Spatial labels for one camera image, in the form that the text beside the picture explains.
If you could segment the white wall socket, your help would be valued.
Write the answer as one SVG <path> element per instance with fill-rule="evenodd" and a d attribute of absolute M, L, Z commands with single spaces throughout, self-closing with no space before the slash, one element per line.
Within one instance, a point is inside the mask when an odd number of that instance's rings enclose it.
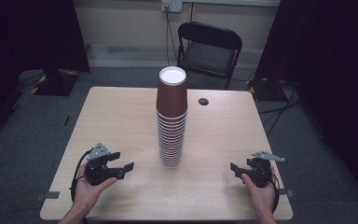
<path fill-rule="evenodd" d="M 181 0 L 161 0 L 161 11 L 181 13 L 183 9 L 183 2 Z"/>

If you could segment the person's right hand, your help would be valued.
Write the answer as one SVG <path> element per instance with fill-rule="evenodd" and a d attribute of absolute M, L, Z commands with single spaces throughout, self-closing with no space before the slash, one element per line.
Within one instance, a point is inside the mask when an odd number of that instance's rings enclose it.
<path fill-rule="evenodd" d="M 257 216 L 259 218 L 273 217 L 275 181 L 272 180 L 264 188 L 259 188 L 247 174 L 243 174 L 241 178 L 249 189 Z"/>

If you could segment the black folding chair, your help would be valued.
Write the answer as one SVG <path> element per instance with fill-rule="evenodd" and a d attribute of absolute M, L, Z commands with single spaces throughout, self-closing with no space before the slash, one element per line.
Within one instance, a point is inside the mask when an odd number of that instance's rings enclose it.
<path fill-rule="evenodd" d="M 178 37 L 177 66 L 224 79 L 227 90 L 242 49 L 240 36 L 229 29 L 191 21 L 179 26 Z"/>

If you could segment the black floor box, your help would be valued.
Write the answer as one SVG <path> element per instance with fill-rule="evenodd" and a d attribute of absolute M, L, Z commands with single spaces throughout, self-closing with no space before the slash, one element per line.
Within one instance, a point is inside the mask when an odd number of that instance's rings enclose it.
<path fill-rule="evenodd" d="M 267 79 L 251 79 L 249 92 L 257 101 L 277 102 L 280 100 L 278 86 Z"/>

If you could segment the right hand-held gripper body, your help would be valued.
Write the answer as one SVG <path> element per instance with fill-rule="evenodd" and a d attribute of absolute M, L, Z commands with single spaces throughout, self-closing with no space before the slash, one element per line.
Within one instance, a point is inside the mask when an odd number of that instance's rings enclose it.
<path fill-rule="evenodd" d="M 271 161 L 285 162 L 284 157 L 279 157 L 267 151 L 258 151 L 252 154 L 255 161 L 254 166 L 249 166 L 250 170 L 246 172 L 255 185 L 264 188 L 272 181 Z"/>

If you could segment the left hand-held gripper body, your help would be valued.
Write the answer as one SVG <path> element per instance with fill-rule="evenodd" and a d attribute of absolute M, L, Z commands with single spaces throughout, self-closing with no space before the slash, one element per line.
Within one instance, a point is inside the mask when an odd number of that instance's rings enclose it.
<path fill-rule="evenodd" d="M 102 143 L 98 143 L 87 157 L 85 175 L 92 186 L 97 186 L 111 177 L 116 177 L 119 168 L 109 168 L 107 166 L 107 156 L 112 152 Z"/>

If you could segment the person's left hand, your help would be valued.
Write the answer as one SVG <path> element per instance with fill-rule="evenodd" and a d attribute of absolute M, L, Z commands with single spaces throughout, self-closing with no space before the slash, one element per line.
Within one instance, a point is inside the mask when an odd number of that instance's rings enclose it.
<path fill-rule="evenodd" d="M 80 166 L 76 182 L 76 196 L 73 208 L 81 217 L 86 217 L 97 203 L 100 195 L 117 182 L 115 177 L 108 178 L 103 183 L 92 186 L 85 177 L 86 163 Z"/>

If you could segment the dark curtain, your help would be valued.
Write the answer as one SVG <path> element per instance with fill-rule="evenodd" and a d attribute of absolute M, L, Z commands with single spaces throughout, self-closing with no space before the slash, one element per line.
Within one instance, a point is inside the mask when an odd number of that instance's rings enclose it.
<path fill-rule="evenodd" d="M 0 0 L 0 124 L 38 69 L 90 70 L 74 0 Z"/>
<path fill-rule="evenodd" d="M 255 76 L 297 84 L 358 182 L 358 0 L 280 0 Z"/>

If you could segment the black stand base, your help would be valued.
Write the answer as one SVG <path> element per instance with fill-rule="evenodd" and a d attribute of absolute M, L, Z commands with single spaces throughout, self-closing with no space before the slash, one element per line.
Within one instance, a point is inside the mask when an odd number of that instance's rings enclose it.
<path fill-rule="evenodd" d="M 31 90 L 34 95 L 69 96 L 79 78 L 78 72 L 58 69 L 44 70 Z"/>

